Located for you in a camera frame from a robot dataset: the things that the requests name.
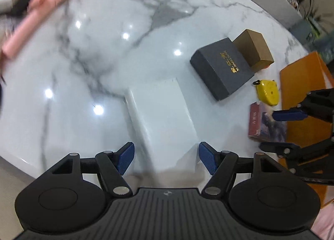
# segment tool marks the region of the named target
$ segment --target orange box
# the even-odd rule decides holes
[[[317,52],[286,66],[280,72],[280,79],[283,110],[296,107],[309,91],[334,87],[334,79]],[[287,126],[287,142],[300,147],[318,143],[329,138],[331,134],[331,124],[314,117],[290,121]],[[284,159],[280,159],[280,163],[286,166]],[[310,186],[318,193],[322,207],[330,202],[326,198],[326,185]]]

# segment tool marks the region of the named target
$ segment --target pink fabric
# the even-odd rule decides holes
[[[311,229],[322,240],[334,239],[334,204],[330,203],[320,210]]]
[[[4,55],[10,59],[14,58],[31,34],[57,7],[57,5],[63,1],[64,0],[30,0],[28,15],[2,46]]]

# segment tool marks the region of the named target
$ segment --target gray panel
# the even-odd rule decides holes
[[[243,227],[218,200],[199,196],[197,189],[141,188],[128,199],[115,200],[95,224],[67,235],[26,231],[17,240],[316,240],[311,231],[270,236]]]

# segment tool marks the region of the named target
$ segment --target white marble tabletop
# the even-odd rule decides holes
[[[275,63],[216,102],[189,60],[196,49],[234,40],[245,29],[263,34]],[[136,144],[125,90],[176,77],[199,141],[252,157],[258,151],[247,137],[249,105],[257,101],[252,82],[279,83],[279,71],[304,55],[291,34],[250,0],[68,0],[6,69],[0,156],[38,177],[70,152],[94,157]],[[103,107],[102,115],[95,105]],[[130,179],[135,172],[127,174]],[[200,186],[207,177],[200,169],[179,185]]]

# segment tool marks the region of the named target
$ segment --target pink selfie stick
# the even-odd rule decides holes
[[[2,46],[5,56],[14,58],[43,20],[64,0],[30,0],[28,15]]]

